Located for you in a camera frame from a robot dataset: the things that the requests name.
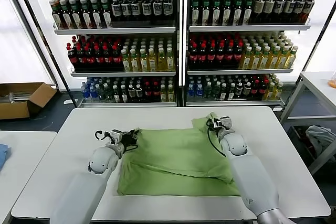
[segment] green towel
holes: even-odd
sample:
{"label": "green towel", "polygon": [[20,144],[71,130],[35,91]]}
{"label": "green towel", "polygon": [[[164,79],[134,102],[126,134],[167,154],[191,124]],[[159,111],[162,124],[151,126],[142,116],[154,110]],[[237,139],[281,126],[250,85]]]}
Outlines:
{"label": "green towel", "polygon": [[139,147],[123,156],[118,193],[239,196],[228,161],[207,139],[206,121],[194,119],[192,129],[140,130]]}

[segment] cardboard box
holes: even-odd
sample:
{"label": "cardboard box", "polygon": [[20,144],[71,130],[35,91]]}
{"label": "cardboard box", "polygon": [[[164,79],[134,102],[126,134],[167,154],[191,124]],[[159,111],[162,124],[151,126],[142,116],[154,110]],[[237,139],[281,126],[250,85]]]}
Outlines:
{"label": "cardboard box", "polygon": [[10,92],[33,93],[26,102],[0,103],[0,120],[36,115],[55,95],[56,90],[41,82],[0,84],[0,95]]}

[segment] white shelf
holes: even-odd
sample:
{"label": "white shelf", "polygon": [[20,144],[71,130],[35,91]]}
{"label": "white shelf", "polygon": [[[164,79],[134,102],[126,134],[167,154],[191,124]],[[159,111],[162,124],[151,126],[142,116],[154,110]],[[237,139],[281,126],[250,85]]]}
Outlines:
{"label": "white shelf", "polygon": [[206,74],[258,74],[258,73],[291,73],[293,69],[256,69],[256,70],[194,70],[188,71],[189,76],[203,76]]}
{"label": "white shelf", "polygon": [[136,77],[136,76],[175,76],[176,72],[80,72],[70,73],[72,77]]}
{"label": "white shelf", "polygon": [[283,106],[281,100],[277,101],[204,101],[204,102],[187,102],[187,107],[203,106]]}
{"label": "white shelf", "polygon": [[103,28],[103,29],[55,29],[57,35],[76,34],[163,34],[174,33],[175,27],[136,27],[136,28]]}
{"label": "white shelf", "polygon": [[304,25],[190,26],[189,31],[305,31],[309,28],[310,19]]}

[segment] juice bottle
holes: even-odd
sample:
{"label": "juice bottle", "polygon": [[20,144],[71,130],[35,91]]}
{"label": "juice bottle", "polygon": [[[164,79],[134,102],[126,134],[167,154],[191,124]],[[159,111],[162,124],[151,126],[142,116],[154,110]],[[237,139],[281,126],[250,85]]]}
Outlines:
{"label": "juice bottle", "polygon": [[159,55],[158,55],[158,63],[157,68],[159,71],[167,71],[167,60],[166,56],[164,55],[164,49],[159,48]]}

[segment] bottle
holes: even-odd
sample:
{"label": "bottle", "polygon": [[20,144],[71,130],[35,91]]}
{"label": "bottle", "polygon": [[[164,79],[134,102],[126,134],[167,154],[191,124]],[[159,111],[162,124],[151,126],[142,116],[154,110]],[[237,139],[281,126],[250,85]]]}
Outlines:
{"label": "bottle", "polygon": [[255,70],[255,69],[258,68],[258,64],[259,64],[259,60],[260,60],[260,52],[261,52],[261,47],[257,46],[255,48],[254,55],[251,56],[248,69]]}
{"label": "bottle", "polygon": [[270,49],[271,48],[269,46],[264,47],[264,52],[262,53],[262,55],[260,55],[258,69],[265,69],[266,68],[266,63],[268,61],[268,56],[269,56]]}
{"label": "bottle", "polygon": [[274,88],[274,91],[271,97],[272,100],[280,100],[283,87],[284,87],[283,82],[279,82],[278,86]]}
{"label": "bottle", "polygon": [[166,56],[164,55],[164,49],[159,48],[159,55],[158,55],[158,63],[157,63],[157,68],[159,71],[167,71],[167,60]]}
{"label": "bottle", "polygon": [[253,12],[252,12],[252,20],[251,23],[261,23],[262,11],[264,9],[265,0],[255,0]]}
{"label": "bottle", "polygon": [[212,9],[212,25],[217,26],[219,23],[219,15],[220,15],[220,8],[219,5],[221,3],[221,0],[215,0],[214,1],[214,7]]}
{"label": "bottle", "polygon": [[263,17],[262,22],[270,24],[271,23],[271,17],[272,17],[272,10],[274,8],[274,0],[265,0],[264,9],[263,11]]}
{"label": "bottle", "polygon": [[283,47],[281,55],[279,56],[279,59],[278,59],[276,65],[275,65],[276,69],[283,69],[285,67],[288,50],[289,50],[289,46],[284,46]]}
{"label": "bottle", "polygon": [[289,69],[293,66],[293,62],[296,59],[296,52],[299,49],[298,46],[293,46],[290,55],[287,57],[286,63],[285,63],[285,68]]}
{"label": "bottle", "polygon": [[236,5],[235,5],[235,8],[233,10],[233,21],[232,21],[233,26],[238,26],[239,25],[241,11],[242,11],[242,0],[236,0]]}
{"label": "bottle", "polygon": [[122,18],[122,8],[118,0],[113,0],[112,2],[112,13],[115,21],[121,21]]}
{"label": "bottle", "polygon": [[252,13],[252,2],[253,0],[246,0],[244,14],[243,14],[243,21],[242,21],[243,26],[248,25],[250,22],[250,17]]}
{"label": "bottle", "polygon": [[223,8],[222,26],[229,25],[230,15],[231,15],[231,0],[225,0]]}
{"label": "bottle", "polygon": [[209,20],[209,0],[203,0],[203,6],[202,6],[202,26],[208,25]]}
{"label": "bottle", "polygon": [[198,25],[198,14],[200,9],[198,8],[198,0],[193,0],[193,5],[191,7],[191,25],[197,26]]}
{"label": "bottle", "polygon": [[302,24],[306,23],[314,4],[315,4],[315,0],[306,0],[303,6],[302,12],[300,14],[300,23]]}
{"label": "bottle", "polygon": [[229,94],[228,94],[228,98],[227,98],[227,100],[228,101],[231,101],[231,100],[233,100],[233,98],[234,98],[234,95],[235,95],[235,89],[236,89],[236,84],[235,83],[231,83],[230,84],[230,90],[229,90]]}

